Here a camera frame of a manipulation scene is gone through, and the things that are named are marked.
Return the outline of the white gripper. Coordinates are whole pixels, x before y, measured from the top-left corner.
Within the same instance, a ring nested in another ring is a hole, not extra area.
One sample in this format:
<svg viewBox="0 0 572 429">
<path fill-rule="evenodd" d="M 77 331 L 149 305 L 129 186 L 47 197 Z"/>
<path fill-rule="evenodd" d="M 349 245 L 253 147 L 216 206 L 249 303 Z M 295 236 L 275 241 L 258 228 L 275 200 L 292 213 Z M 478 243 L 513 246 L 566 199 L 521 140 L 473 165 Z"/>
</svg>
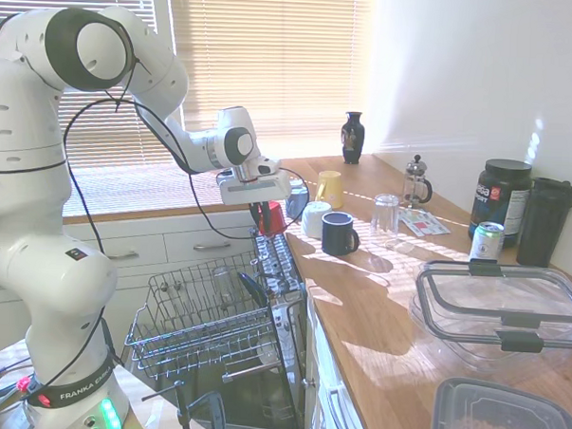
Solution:
<svg viewBox="0 0 572 429">
<path fill-rule="evenodd" d="M 231 169 L 219 175 L 219 188 L 224 204 L 236 206 L 250 204 L 250 215 L 256 226 L 261 223 L 264 229 L 269 228 L 270 207 L 268 201 L 286 199 L 290 194 L 289 176 L 286 171 L 258 177 L 256 180 L 244 182 L 239 180 Z"/>
</svg>

